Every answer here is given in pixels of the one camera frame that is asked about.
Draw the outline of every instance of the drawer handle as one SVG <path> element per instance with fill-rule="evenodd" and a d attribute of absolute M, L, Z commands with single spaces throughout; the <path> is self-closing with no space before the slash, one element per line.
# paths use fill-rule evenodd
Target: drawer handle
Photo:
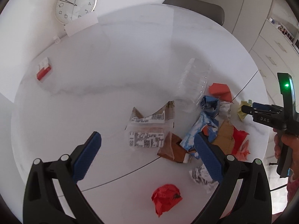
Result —
<path fill-rule="evenodd" d="M 277 42 L 277 41 L 275 41 L 275 43 L 279 46 L 280 49 L 282 49 L 282 51 L 284 51 L 285 53 L 288 53 L 288 52 L 286 51 L 286 49 L 281 45 L 281 43 L 279 43 L 279 42 Z"/>
<path fill-rule="evenodd" d="M 267 78 L 267 76 L 262 72 L 262 70 L 259 70 L 259 71 L 260 71 L 260 74 L 262 77 Z"/>
<path fill-rule="evenodd" d="M 271 64 L 277 66 L 277 64 L 274 62 L 274 60 L 270 56 L 266 56 L 268 60 L 271 62 Z"/>

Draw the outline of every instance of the clock face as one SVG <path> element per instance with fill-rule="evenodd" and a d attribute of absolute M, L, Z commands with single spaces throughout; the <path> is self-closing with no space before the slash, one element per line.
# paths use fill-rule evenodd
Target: clock face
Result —
<path fill-rule="evenodd" d="M 68 24 L 71 21 L 91 13 L 97 0 L 58 0 L 55 7 L 55 15 L 57 19 Z"/>

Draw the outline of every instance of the white wall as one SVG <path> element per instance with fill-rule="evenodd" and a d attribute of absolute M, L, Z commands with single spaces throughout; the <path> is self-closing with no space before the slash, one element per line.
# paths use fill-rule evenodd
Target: white wall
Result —
<path fill-rule="evenodd" d="M 10 0 L 0 16 L 0 93 L 12 102 L 28 63 L 64 36 L 53 13 L 56 0 Z M 164 0 L 98 0 L 98 15 L 142 3 Z"/>
<path fill-rule="evenodd" d="M 0 193 L 12 213 L 21 221 L 25 184 L 18 172 L 10 140 L 13 103 L 0 94 Z"/>

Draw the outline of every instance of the plastic bottle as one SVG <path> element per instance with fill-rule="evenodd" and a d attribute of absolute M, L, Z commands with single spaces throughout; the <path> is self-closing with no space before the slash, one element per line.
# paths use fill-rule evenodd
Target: plastic bottle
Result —
<path fill-rule="evenodd" d="M 182 73 L 175 96 L 175 106 L 187 113 L 197 110 L 207 87 L 211 65 L 192 58 Z"/>

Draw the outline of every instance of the gray chair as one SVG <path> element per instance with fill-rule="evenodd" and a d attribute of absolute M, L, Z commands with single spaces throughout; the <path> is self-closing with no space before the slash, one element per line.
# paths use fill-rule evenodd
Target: gray chair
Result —
<path fill-rule="evenodd" d="M 221 6 L 199 0 L 165 0 L 163 4 L 182 7 L 199 13 L 215 21 L 221 26 L 224 23 L 224 10 Z"/>

